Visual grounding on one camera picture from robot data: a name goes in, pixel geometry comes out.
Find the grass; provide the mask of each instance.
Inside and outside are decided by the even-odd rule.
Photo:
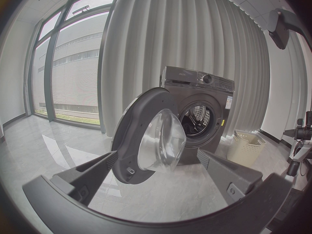
[[[47,112],[44,110],[37,110],[35,109],[35,112],[41,115],[47,115]],[[99,125],[98,119],[88,119],[88,118],[80,118],[75,116],[69,116],[69,115],[61,115],[61,114],[55,114],[55,117],[58,119],[66,119],[66,120],[72,120],[76,122],[82,122],[82,123],[89,123],[89,124],[96,124]]]
[[[47,113],[46,111],[44,111],[44,110],[35,109],[35,112],[36,112],[37,114],[41,114],[41,115],[48,115],[48,113]]]

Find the baseboard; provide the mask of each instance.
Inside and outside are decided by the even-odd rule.
[[[280,142],[284,144],[285,146],[287,146],[289,149],[291,149],[291,144],[289,144],[287,141],[281,139]]]
[[[16,120],[18,120],[20,118],[23,118],[24,116],[26,116],[26,113],[23,113],[23,114],[21,114],[19,116],[16,116],[15,118],[7,121],[6,123],[3,123],[3,127],[6,127],[6,126],[10,125],[12,122],[14,122],[14,121],[16,121]]]
[[[270,134],[268,134],[267,132],[265,132],[265,131],[263,131],[261,129],[260,129],[259,132],[262,133],[264,136],[267,136],[271,140],[275,141],[276,143],[280,143],[280,140],[278,138],[275,138],[273,135],[270,135]]]

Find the glossy floor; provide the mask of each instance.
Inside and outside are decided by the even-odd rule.
[[[111,138],[98,130],[49,123],[30,116],[4,129],[6,141],[0,144],[0,176],[21,211],[42,233],[50,233],[35,214],[21,186],[43,174],[53,174],[77,166],[109,152]],[[265,179],[287,168],[289,149],[263,136],[267,141],[252,168]],[[231,141],[221,141],[217,154],[225,157]],[[298,178],[295,188],[306,185]],[[227,204],[201,164],[177,166],[173,173],[155,173],[139,185],[120,183],[110,172],[89,208],[127,220],[145,222],[178,221],[218,211]]]

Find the white laundry basket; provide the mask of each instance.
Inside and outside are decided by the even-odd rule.
[[[257,134],[235,130],[233,143],[227,153],[227,159],[240,165],[251,167],[265,144],[265,140]]]

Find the window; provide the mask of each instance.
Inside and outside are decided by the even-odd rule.
[[[38,114],[47,115],[45,108],[44,97],[44,64],[45,54],[48,49],[50,38],[46,39],[36,49],[33,61],[32,72],[32,92],[33,92],[33,104],[34,110]]]
[[[51,76],[56,118],[99,124],[97,70],[107,14],[84,18],[58,34]]]
[[[42,66],[41,68],[38,68],[38,73],[41,73],[43,71],[44,71],[44,66]]]
[[[55,24],[57,23],[57,19],[60,16],[60,12],[57,13],[55,16],[53,16],[49,21],[47,21],[45,23],[45,25],[42,27],[40,36],[39,36],[39,40],[44,37],[47,33],[49,33],[55,26]]]
[[[75,2],[69,10],[66,20],[82,13],[83,11],[93,9],[98,6],[110,4],[112,2],[113,0],[79,0]]]

